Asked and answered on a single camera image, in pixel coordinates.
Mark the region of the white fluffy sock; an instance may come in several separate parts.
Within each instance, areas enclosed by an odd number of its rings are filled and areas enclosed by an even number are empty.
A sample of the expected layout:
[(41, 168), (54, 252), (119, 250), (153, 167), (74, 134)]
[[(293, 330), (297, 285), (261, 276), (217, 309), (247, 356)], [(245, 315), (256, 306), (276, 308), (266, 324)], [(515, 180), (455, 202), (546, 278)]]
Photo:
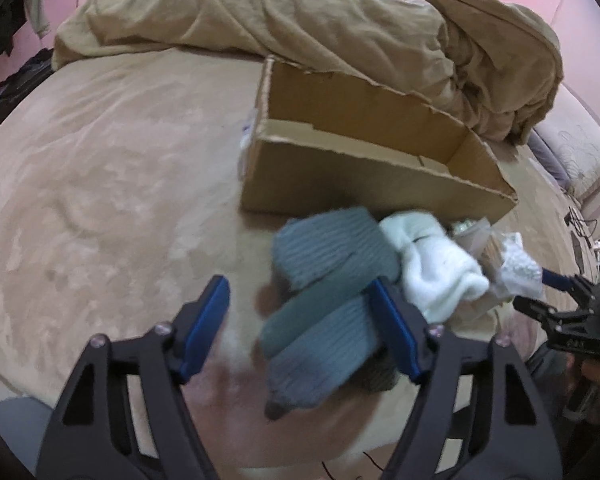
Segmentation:
[(401, 257), (400, 283), (407, 302), (430, 324), (447, 321), (459, 304), (482, 297), (490, 282), (477, 259), (452, 240), (426, 211), (392, 214), (379, 223)]

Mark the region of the blue tissue pack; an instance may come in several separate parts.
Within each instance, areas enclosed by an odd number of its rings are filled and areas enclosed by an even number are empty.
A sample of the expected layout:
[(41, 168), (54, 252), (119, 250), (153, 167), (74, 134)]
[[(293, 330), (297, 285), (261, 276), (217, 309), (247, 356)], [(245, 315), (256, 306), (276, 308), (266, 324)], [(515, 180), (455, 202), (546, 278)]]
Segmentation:
[(501, 263), (496, 269), (496, 284), (507, 297), (523, 296), (544, 300), (543, 268), (524, 250), (521, 234), (498, 233)]

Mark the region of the brown cardboard box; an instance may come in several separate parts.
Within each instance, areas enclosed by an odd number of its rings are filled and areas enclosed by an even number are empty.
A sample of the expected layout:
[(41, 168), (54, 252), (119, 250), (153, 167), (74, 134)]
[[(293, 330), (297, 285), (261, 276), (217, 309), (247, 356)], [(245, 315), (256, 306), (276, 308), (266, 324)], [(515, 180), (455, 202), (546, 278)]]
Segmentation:
[(497, 222), (518, 203), (490, 148), (414, 94), (267, 58), (242, 152), (242, 209), (304, 217), (364, 206)]

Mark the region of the beige bed sheet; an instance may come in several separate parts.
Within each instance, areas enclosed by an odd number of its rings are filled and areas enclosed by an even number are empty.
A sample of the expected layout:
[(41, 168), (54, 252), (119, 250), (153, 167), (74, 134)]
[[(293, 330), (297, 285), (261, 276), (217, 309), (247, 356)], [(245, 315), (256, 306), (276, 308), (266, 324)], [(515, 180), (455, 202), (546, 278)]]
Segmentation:
[(343, 389), (277, 422), (256, 341), (279, 218), (239, 207), (242, 129), (262, 64), (183, 49), (89, 58), (0, 127), (0, 376), (54, 404), (91, 336), (145, 333), (230, 281), (232, 303), (184, 396), (227, 468), (320, 464), (398, 440), (417, 390)]

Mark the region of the tan rumpled duvet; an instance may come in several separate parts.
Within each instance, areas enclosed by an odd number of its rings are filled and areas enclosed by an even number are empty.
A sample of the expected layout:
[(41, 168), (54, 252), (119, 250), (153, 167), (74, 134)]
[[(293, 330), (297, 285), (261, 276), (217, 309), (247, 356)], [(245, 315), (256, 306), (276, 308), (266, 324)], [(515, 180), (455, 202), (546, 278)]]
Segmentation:
[(170, 47), (364, 77), (516, 144), (564, 78), (550, 25), (501, 0), (86, 0), (59, 26), (53, 66)]

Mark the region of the cotton swabs plastic bag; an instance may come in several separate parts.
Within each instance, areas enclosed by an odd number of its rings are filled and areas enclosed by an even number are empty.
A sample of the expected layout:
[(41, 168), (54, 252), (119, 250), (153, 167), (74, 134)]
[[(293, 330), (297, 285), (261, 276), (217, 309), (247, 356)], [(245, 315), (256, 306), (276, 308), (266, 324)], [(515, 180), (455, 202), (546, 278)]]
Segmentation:
[(458, 246), (478, 261), (484, 275), (494, 282), (504, 263), (503, 244), (489, 220), (482, 218), (455, 222), (450, 234)]

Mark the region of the blue-grey knitted sock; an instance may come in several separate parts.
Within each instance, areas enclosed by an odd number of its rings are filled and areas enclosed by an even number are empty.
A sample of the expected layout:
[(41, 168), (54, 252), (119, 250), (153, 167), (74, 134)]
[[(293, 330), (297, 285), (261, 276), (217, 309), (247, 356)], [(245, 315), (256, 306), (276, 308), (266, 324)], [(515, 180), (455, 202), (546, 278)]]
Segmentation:
[(272, 268), (284, 302), (259, 337), (268, 419), (312, 410), (348, 382), (369, 393), (396, 385), (366, 288), (380, 276), (395, 282), (401, 266), (367, 209), (288, 221), (274, 237)]

